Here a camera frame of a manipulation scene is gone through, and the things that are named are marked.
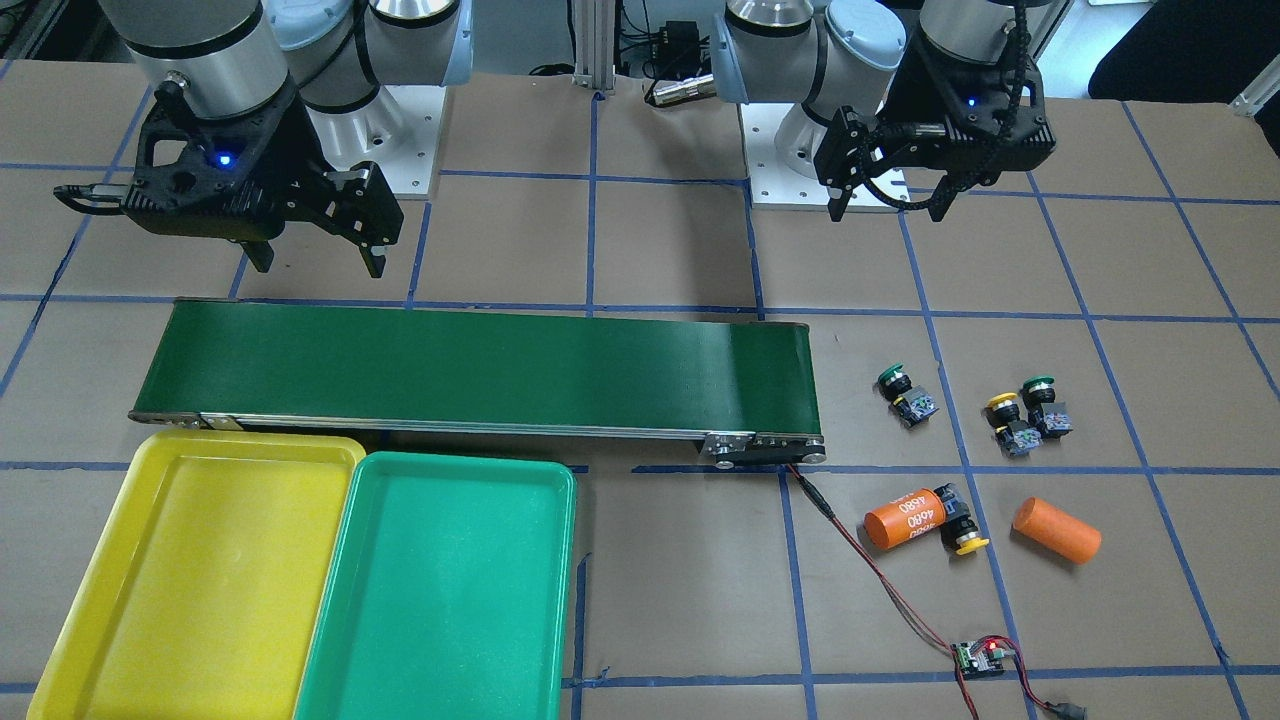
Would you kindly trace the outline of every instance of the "orange cylinder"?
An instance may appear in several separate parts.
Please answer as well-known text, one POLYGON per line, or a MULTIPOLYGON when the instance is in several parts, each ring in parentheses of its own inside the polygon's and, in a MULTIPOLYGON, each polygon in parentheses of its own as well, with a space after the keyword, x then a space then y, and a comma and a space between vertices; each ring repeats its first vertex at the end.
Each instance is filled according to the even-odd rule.
POLYGON ((872 510, 863 518, 863 527, 876 547, 888 550, 923 536, 946 519, 947 511, 938 496, 931 489, 920 488, 872 510))
POLYGON ((1038 497, 1028 497, 1018 509, 1014 529, 1076 565, 1092 560, 1102 547, 1097 528, 1038 497))

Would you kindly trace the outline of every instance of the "table surface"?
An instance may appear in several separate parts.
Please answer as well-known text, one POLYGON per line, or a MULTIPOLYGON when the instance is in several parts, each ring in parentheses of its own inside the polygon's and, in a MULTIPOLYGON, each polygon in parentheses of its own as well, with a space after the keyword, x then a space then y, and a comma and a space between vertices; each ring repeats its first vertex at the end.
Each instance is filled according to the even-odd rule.
MULTIPOLYGON (((946 222, 753 209, 736 109, 658 111, 620 79, 477 76, 452 91, 430 202, 387 275, 296 225, 239 250, 92 220, 54 184, 131 172, 131 65, 0 65, 0 720, 23 716, 138 443, 125 419, 177 296, 787 320, 812 328, 850 525, 952 482, 992 538, 878 553, 948 639, 1018 638, 1051 701, 1097 717, 1268 717, 1280 701, 1280 160, 1225 106, 1052 101, 1059 151, 946 222), (940 413, 876 393, 905 363, 940 413), (1057 378, 1076 429, 1005 459, 982 415, 1057 378), (1100 528, 1069 566, 1014 534, 1029 496, 1100 528)), ((913 186, 936 176, 909 172, 913 186)), ((681 442, 410 436, 370 447, 553 459, 580 473, 571 719, 963 716, 948 660, 785 478, 681 442)), ((1030 717, 1011 673, 984 717, 1030 717)))

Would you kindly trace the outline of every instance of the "metal post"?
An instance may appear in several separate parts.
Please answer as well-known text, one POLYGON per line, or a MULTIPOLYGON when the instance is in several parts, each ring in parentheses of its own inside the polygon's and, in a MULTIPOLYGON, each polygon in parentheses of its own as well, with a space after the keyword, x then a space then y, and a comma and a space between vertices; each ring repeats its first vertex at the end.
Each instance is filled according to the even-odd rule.
POLYGON ((1252 118, 1262 110, 1262 106, 1277 91, 1280 91, 1280 55, 1276 55, 1276 59, 1271 60, 1271 64, 1249 83, 1249 87, 1245 87, 1235 96, 1235 100, 1231 101, 1231 110, 1236 115, 1252 118))
POLYGON ((582 87, 613 92, 613 47, 617 38, 611 0, 573 0, 573 31, 577 54, 573 82, 582 87))

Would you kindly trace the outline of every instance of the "green conveyor belt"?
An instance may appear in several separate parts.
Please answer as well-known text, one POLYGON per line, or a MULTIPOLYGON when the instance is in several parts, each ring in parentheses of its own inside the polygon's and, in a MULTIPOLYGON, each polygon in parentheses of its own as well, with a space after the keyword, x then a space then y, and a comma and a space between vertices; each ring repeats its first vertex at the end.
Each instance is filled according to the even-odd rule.
POLYGON ((818 438, 809 329, 179 300, 131 416, 818 438))

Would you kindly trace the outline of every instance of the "white mounting plate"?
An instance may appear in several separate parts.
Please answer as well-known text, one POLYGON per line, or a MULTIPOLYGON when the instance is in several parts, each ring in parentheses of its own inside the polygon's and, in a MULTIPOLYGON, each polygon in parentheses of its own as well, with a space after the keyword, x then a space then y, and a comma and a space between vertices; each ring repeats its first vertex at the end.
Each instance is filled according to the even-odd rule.
MULTIPOLYGON (((751 178, 751 205, 773 210, 826 210, 827 188, 818 181, 792 170, 778 156, 773 136, 791 105, 787 102, 749 102, 739 105, 742 117, 742 147, 746 170, 751 178)), ((910 200, 906 176, 893 169, 876 178, 884 192, 910 200)), ((865 188, 854 191, 850 213, 896 213, 872 197, 865 188)))
POLYGON ((434 85, 388 85, 412 136, 385 158, 370 154, 401 200, 428 200, 435 190, 436 156, 444 128, 445 88, 434 85))

